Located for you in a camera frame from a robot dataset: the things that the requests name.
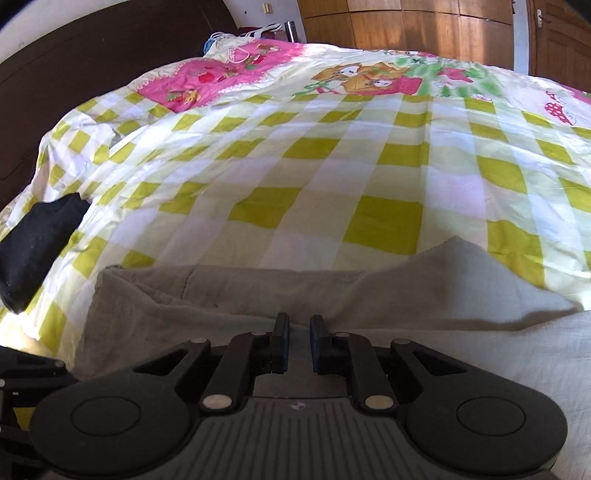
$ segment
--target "pink patch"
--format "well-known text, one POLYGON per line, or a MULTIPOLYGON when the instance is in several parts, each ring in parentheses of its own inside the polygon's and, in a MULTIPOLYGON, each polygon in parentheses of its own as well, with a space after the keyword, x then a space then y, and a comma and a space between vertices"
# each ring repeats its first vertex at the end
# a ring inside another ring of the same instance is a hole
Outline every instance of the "pink patch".
POLYGON ((467 70, 445 68, 438 75, 445 75, 450 80, 463 80, 464 82, 474 83, 474 81, 466 76, 467 70))
POLYGON ((400 77, 389 87, 380 90, 377 95, 386 95, 390 93, 404 93, 405 95, 415 95, 421 86, 423 79, 420 77, 400 77))
POLYGON ((573 97, 575 97, 577 100, 581 100, 582 102, 588 103, 589 105, 591 105, 591 95, 588 93, 585 93, 581 90, 577 90, 576 88, 572 88, 572 87, 567 87, 566 85, 563 85, 564 88, 566 88, 567 90, 570 90, 571 92, 573 92, 573 97))
POLYGON ((138 89, 138 93, 173 112, 184 112, 213 102, 229 87, 257 82, 271 68, 299 56, 303 48, 299 43, 263 38, 242 45, 241 50, 236 51, 237 60, 245 58, 242 63, 229 64, 207 58, 191 60, 174 75, 150 81, 138 89), (248 52, 248 58, 242 50, 248 52))

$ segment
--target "metal screw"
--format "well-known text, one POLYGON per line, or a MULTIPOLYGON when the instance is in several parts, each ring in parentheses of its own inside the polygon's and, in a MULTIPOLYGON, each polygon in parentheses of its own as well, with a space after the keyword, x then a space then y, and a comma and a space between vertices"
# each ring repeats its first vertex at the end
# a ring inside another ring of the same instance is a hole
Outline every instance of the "metal screw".
POLYGON ((386 410, 394 406, 394 400, 387 395, 370 395, 365 399, 365 406, 372 410, 386 410))
POLYGON ((227 395, 208 395, 203 399, 203 406, 209 410, 223 410, 232 405, 232 399, 227 395))

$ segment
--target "wooden wardrobe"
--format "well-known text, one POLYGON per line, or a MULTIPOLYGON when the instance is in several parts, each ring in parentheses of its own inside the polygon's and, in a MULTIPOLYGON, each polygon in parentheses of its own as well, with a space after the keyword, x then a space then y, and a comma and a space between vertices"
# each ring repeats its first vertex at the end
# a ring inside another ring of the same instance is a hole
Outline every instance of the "wooden wardrobe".
POLYGON ((512 0, 298 0, 309 42, 513 68, 512 0))

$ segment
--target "wooden door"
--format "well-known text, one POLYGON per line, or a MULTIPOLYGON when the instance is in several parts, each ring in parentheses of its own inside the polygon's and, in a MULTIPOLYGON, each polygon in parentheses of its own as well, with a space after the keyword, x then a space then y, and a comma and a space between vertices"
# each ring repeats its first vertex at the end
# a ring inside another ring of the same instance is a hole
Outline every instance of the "wooden door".
POLYGON ((563 85, 591 92, 591 25, 563 0, 533 0, 535 71, 563 85))

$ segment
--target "red mushroom print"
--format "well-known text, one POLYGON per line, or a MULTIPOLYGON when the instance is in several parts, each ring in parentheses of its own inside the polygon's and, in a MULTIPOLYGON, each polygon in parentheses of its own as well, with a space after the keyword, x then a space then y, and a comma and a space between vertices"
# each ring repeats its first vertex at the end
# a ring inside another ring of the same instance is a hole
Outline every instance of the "red mushroom print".
POLYGON ((545 109, 550 115, 555 116, 562 123, 572 125, 572 122, 564 113, 564 107, 559 103, 546 103, 545 109))

